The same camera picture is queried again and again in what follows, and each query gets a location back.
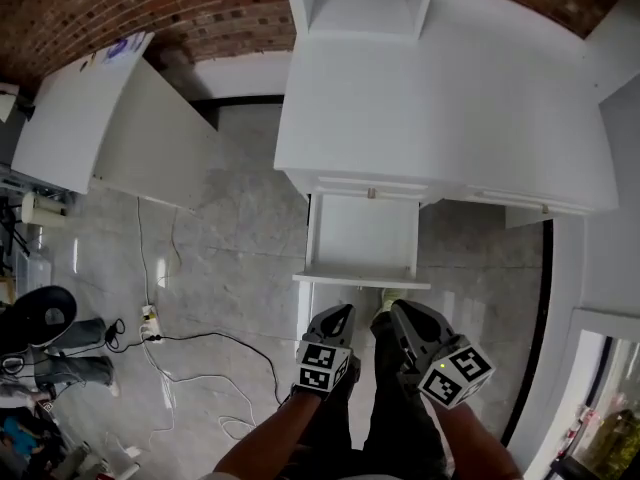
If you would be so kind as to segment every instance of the extension cord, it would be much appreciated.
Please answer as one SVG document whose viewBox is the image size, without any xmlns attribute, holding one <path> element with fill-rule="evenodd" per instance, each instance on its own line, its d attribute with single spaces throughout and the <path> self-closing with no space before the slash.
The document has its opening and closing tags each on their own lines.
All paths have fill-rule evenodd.
<svg viewBox="0 0 640 480">
<path fill-rule="evenodd" d="M 153 304 L 142 307 L 142 325 L 140 326 L 140 336 L 143 340 L 148 339 L 153 343 L 164 343 L 160 321 Z"/>
</svg>

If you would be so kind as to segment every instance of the drawer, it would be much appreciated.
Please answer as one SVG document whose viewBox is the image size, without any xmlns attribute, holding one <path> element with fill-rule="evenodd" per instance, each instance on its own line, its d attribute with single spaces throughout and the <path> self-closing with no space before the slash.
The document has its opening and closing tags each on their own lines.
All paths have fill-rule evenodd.
<svg viewBox="0 0 640 480">
<path fill-rule="evenodd" d="M 462 192 L 462 196 L 459 198 L 456 197 L 456 199 L 476 203 L 526 208 L 530 210 L 541 210 L 544 213 L 588 215 L 594 211 L 593 208 L 589 208 L 588 206 L 558 201 L 551 198 L 516 194 L 499 190 L 476 189 L 473 187 L 465 189 L 465 191 Z"/>
<path fill-rule="evenodd" d="M 419 202 L 428 196 L 429 186 L 417 183 L 318 176 L 313 192 Z"/>
<path fill-rule="evenodd" d="M 313 194 L 297 281 L 428 289 L 416 281 L 418 200 Z"/>
</svg>

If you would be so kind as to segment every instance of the black pants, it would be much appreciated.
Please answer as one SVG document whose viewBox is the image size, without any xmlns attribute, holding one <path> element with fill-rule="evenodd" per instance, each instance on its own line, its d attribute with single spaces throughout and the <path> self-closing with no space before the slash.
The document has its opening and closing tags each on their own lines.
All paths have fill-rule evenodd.
<svg viewBox="0 0 640 480">
<path fill-rule="evenodd" d="M 446 459 L 438 429 L 419 395 L 408 396 L 397 378 L 406 356 L 388 313 L 373 322 L 376 397 L 362 451 L 351 449 L 348 401 L 350 370 L 320 406 L 280 478 L 334 480 L 364 474 L 401 480 L 445 480 Z"/>
</svg>

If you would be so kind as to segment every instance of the black office chair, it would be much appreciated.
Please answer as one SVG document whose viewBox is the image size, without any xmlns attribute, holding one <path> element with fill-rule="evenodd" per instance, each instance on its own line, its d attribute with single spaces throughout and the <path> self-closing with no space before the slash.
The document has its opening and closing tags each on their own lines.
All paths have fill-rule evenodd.
<svg viewBox="0 0 640 480">
<path fill-rule="evenodd" d="M 20 297 L 0 314 L 0 356 L 20 354 L 29 345 L 44 348 L 74 322 L 78 308 L 61 286 L 45 286 Z"/>
</svg>

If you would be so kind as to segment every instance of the marble floor tile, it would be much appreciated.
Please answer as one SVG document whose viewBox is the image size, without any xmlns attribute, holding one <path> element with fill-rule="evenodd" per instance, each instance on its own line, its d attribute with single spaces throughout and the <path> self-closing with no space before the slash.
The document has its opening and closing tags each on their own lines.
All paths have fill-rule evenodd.
<svg viewBox="0 0 640 480">
<path fill-rule="evenodd" d="M 220 108 L 220 134 L 211 167 L 235 171 L 272 171 L 281 111 L 282 105 L 279 104 Z"/>
<path fill-rule="evenodd" d="M 176 243 L 304 257 L 307 204 L 284 173 L 215 170 L 207 183 L 194 213 L 179 210 Z"/>
<path fill-rule="evenodd" d="M 180 337 L 218 330 L 271 358 L 282 400 L 295 374 L 296 340 L 307 322 L 335 304 L 357 309 L 354 350 L 362 361 L 349 403 L 353 445 L 369 431 L 375 394 L 374 347 L 369 324 L 380 291 L 315 285 L 291 276 L 303 270 L 307 205 L 286 176 L 272 169 L 281 108 L 222 108 L 216 157 L 206 199 L 194 212 L 140 201 L 149 299 L 163 332 Z M 121 346 L 139 340 L 146 291 L 137 201 L 104 188 L 77 197 L 65 229 L 46 229 L 41 252 L 53 266 L 53 282 L 76 297 L 81 318 L 122 318 Z M 481 421 L 499 437 L 509 419 L 528 358 L 540 289 L 541 226 L 504 229 L 498 207 L 442 201 L 420 213 L 418 277 L 432 289 L 410 298 L 441 311 L 459 332 L 480 343 L 498 371 L 470 399 Z M 149 346 L 175 378 L 226 375 L 251 399 L 257 422 L 277 408 L 268 362 L 222 337 L 167 341 Z M 233 441 L 218 417 L 249 417 L 246 400 L 223 379 L 199 379 L 174 387 L 171 426 L 159 373 L 141 347 L 108 353 L 121 384 L 114 399 L 102 386 L 71 387 L 54 412 L 65 430 L 111 461 L 124 446 L 146 450 L 140 480 L 194 480 L 209 472 Z M 240 437 L 247 427 L 230 424 Z"/>
<path fill-rule="evenodd" d="M 304 260 L 178 245 L 182 267 L 159 305 L 203 324 L 296 339 L 298 285 Z"/>
<path fill-rule="evenodd" d="M 505 209 L 442 200 L 420 211 L 421 267 L 540 267 L 542 224 L 505 229 Z"/>
</svg>

